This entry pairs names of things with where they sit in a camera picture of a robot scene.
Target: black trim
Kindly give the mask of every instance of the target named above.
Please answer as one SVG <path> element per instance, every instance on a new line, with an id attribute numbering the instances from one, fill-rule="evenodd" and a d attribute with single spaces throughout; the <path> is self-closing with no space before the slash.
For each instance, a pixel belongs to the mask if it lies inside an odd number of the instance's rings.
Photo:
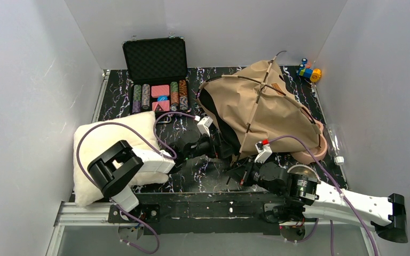
<path id="1" fill-rule="evenodd" d="M 237 154 L 241 148 L 238 136 L 236 136 L 235 131 L 230 127 L 230 125 L 228 125 L 224 120 L 221 119 L 218 114 L 218 110 L 216 109 L 213 98 L 211 97 L 210 93 L 205 90 L 205 88 L 200 91 L 199 100 L 204 108 L 206 108 L 216 116 L 216 122 L 218 123 L 219 130 L 223 135 L 222 138 L 225 142 L 233 147 L 233 153 Z"/>

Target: black marble table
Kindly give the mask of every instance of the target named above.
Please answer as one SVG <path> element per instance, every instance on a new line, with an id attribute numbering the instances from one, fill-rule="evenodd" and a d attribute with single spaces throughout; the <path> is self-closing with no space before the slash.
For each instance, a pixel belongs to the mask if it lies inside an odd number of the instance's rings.
<path id="1" fill-rule="evenodd" d="M 310 110 L 315 119 L 325 123 L 315 90 L 310 81 L 296 75 L 296 68 L 296 66 L 281 67 L 287 90 L 295 96 L 297 101 Z M 190 68 L 187 79 L 189 81 L 188 97 L 192 112 L 200 116 L 205 115 L 199 105 L 194 102 L 198 87 L 204 80 L 222 74 L 233 74 L 238 70 L 241 70 L 241 67 Z M 132 81 L 128 77 L 127 70 L 111 70 L 98 121 L 125 117 L 129 114 L 131 86 Z M 186 117 L 174 117 L 171 123 L 158 125 L 157 132 L 162 140 L 170 143 L 179 136 L 185 135 L 184 133 L 188 130 L 197 130 L 193 120 Z M 290 154 L 276 154 L 273 157 L 279 166 L 286 169 L 298 164 Z M 341 169 L 334 164 L 329 155 L 321 163 L 342 188 L 348 188 Z M 234 180 L 226 185 L 228 177 L 224 174 L 224 170 L 227 166 L 228 162 L 218 159 L 207 159 L 206 157 L 190 159 L 180 172 L 170 175 L 167 183 L 139 186 L 135 187 L 134 190 L 137 193 L 225 193 L 236 191 L 253 193 L 264 191 L 263 188 L 257 186 L 241 187 Z M 316 170 L 323 181 L 330 183 L 315 163 L 310 166 Z"/>

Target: white pillow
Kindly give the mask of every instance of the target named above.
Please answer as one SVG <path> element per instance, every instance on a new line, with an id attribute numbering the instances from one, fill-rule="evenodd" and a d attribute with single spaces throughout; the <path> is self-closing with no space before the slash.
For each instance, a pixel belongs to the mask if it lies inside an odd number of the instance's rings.
<path id="1" fill-rule="evenodd" d="M 80 207 L 87 206 L 96 200 L 102 199 L 101 191 L 92 184 L 79 168 L 76 159 L 77 145 L 84 134 L 100 123 L 118 122 L 136 130 L 155 148 L 159 149 L 156 137 L 153 134 L 153 124 L 155 123 L 155 112 L 143 112 L 136 115 L 117 118 L 114 120 L 97 122 L 78 127 L 74 135 L 73 148 L 73 180 L 75 182 L 75 203 Z M 86 169 L 92 160 L 101 155 L 110 146 L 119 140 L 126 140 L 132 147 L 152 150 L 145 142 L 130 130 L 118 125 L 105 125 L 93 130 L 81 144 L 80 159 L 81 164 Z M 130 186 L 146 185 L 150 183 L 165 183 L 168 176 L 163 173 L 137 173 L 130 181 Z"/>

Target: white wall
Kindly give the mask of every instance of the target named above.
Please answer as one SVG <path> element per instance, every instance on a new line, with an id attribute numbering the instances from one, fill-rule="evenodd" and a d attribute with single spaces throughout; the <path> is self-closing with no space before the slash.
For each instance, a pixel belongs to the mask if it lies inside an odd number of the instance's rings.
<path id="1" fill-rule="evenodd" d="M 63 0 L 0 1 L 0 255 L 45 255 L 101 73 Z"/>
<path id="2" fill-rule="evenodd" d="M 65 0 L 103 69 L 126 69 L 122 43 L 184 36 L 191 67 L 244 66 L 287 50 L 314 60 L 346 0 Z"/>
<path id="3" fill-rule="evenodd" d="M 349 0 L 317 60 L 328 121 L 342 126 L 346 176 L 360 193 L 406 197 L 410 255 L 410 1 Z"/>

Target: toy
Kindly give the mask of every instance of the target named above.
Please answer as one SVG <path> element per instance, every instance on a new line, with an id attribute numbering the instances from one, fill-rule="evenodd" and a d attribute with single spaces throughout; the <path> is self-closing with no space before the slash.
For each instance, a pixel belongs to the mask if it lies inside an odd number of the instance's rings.
<path id="1" fill-rule="evenodd" d="M 301 64 L 299 65 L 299 70 L 298 73 L 296 73 L 298 76 L 303 76 L 306 78 L 310 78 L 311 82 L 317 82 L 321 78 L 321 70 L 316 68 L 312 70 L 311 68 L 307 67 L 307 59 L 303 58 L 301 60 Z"/>

